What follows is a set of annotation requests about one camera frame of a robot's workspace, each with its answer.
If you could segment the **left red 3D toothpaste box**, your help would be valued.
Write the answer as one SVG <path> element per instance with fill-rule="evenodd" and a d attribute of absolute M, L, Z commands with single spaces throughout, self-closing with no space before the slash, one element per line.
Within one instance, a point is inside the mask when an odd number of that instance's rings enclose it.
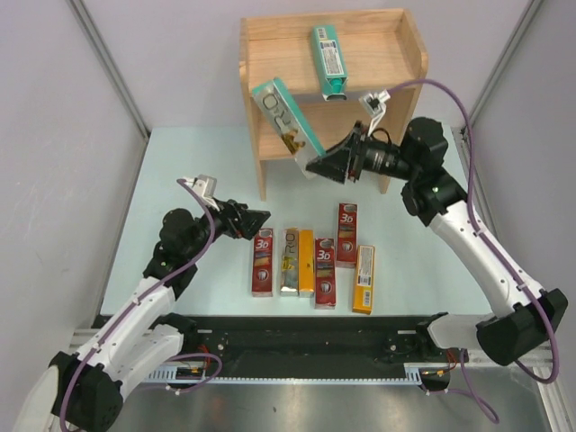
<path fill-rule="evenodd" d="M 271 297 L 274 283 L 274 230 L 262 228 L 253 243 L 251 293 Z"/>

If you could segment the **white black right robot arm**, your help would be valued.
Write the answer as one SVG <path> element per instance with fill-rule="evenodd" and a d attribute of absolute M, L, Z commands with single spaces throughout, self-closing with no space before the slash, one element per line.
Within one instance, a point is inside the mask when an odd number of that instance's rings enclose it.
<path fill-rule="evenodd" d="M 364 172 L 404 181 L 407 212 L 419 218 L 458 256 L 486 297 L 488 316 L 440 313 L 415 338 L 417 354 L 436 361 L 448 348 L 480 349 L 510 365 L 552 338 L 568 308 L 559 289 L 546 290 L 516 263 L 487 229 L 472 199 L 444 169 L 448 142 L 440 122 L 409 122 L 400 145 L 377 139 L 357 122 L 351 132 L 307 170 L 343 184 Z"/>

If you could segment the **middle red 3D toothpaste box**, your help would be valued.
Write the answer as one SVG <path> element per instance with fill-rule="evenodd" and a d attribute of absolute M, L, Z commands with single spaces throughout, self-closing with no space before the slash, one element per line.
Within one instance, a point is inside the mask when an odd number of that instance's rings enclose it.
<path fill-rule="evenodd" d="M 316 238 L 314 252 L 315 308 L 336 307 L 336 261 L 333 238 Z"/>

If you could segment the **red 3d toothpaste box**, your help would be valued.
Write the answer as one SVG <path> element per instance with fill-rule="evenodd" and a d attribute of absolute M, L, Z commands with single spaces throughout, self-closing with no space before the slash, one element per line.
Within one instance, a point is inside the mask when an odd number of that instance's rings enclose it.
<path fill-rule="evenodd" d="M 315 308 L 336 307 L 336 261 L 333 238 L 316 238 L 314 252 Z"/>
<path fill-rule="evenodd" d="M 251 293 L 271 297 L 274 283 L 274 230 L 262 228 L 253 243 Z"/>
<path fill-rule="evenodd" d="M 341 203 L 338 206 L 336 265 L 339 267 L 356 266 L 357 214 L 355 203 Z"/>

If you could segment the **silver yellow toothpaste box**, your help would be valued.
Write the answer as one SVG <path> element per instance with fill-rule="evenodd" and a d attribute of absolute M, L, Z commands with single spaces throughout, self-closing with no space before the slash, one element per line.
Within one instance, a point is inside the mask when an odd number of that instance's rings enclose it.
<path fill-rule="evenodd" d="M 311 298 L 314 294 L 314 274 L 312 252 L 300 247 L 300 239 L 309 240 L 311 236 L 300 234 L 297 228 L 283 231 L 280 247 L 280 294 Z"/>

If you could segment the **yellow toothpaste box with barcode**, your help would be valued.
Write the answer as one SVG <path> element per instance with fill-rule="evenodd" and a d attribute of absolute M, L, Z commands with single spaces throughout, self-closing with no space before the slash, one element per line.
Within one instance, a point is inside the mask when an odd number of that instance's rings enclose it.
<path fill-rule="evenodd" d="M 375 247 L 361 245 L 357 249 L 352 312 L 370 315 L 374 299 Z"/>

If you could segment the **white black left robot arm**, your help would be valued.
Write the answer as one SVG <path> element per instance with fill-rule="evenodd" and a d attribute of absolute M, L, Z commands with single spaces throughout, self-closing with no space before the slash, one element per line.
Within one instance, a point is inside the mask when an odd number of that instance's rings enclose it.
<path fill-rule="evenodd" d="M 52 414 L 62 430 L 106 431 L 139 384 L 166 360 L 189 359 L 199 338 L 193 320 L 174 313 L 197 272 L 197 261 L 220 236 L 251 240 L 269 211 L 213 200 L 194 217 L 173 209 L 137 288 L 115 315 L 74 354 L 57 353 L 58 393 Z"/>

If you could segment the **upper red 3D toothpaste box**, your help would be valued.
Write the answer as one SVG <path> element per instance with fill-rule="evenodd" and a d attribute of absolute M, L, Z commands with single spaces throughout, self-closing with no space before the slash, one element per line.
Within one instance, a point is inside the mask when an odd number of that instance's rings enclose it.
<path fill-rule="evenodd" d="M 336 265 L 339 267 L 356 266 L 357 214 L 355 203 L 341 203 L 338 206 Z"/>

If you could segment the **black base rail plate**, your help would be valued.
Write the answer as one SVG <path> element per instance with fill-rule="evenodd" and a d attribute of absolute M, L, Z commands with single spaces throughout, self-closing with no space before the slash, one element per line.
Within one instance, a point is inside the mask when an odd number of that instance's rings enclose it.
<path fill-rule="evenodd" d="M 376 381 L 405 378 L 406 366 L 447 370 L 459 349 L 426 336 L 424 316 L 191 316 L 185 351 L 198 346 L 221 359 L 220 377 L 240 380 Z"/>

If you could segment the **teal toothpaste box with barcode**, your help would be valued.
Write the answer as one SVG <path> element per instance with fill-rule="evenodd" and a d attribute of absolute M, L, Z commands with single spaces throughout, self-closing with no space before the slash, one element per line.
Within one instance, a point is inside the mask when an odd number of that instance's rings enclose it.
<path fill-rule="evenodd" d="M 345 101 L 348 73 L 335 26 L 314 26 L 310 45 L 322 97 L 326 102 Z"/>

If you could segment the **silver teal toothpaste box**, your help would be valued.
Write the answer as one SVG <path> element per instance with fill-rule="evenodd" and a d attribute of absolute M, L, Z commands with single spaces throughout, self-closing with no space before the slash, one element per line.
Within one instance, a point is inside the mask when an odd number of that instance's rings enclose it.
<path fill-rule="evenodd" d="M 251 94 L 303 175 L 307 179 L 316 177 L 307 165 L 326 151 L 284 81 L 275 77 L 255 87 Z"/>

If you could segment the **wooden two-tier shelf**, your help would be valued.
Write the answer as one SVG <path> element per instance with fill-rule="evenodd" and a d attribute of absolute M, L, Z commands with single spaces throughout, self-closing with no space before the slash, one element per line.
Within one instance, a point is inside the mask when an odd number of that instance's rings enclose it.
<path fill-rule="evenodd" d="M 343 102 L 325 102 L 320 95 L 311 34 L 322 24 L 335 26 L 346 64 Z M 259 195 L 265 199 L 266 161 L 288 158 L 290 153 L 252 99 L 256 86 L 281 78 L 320 143 L 329 148 L 354 122 L 369 121 L 359 96 L 425 77 L 428 53 L 407 9 L 285 14 L 241 19 L 238 67 Z"/>

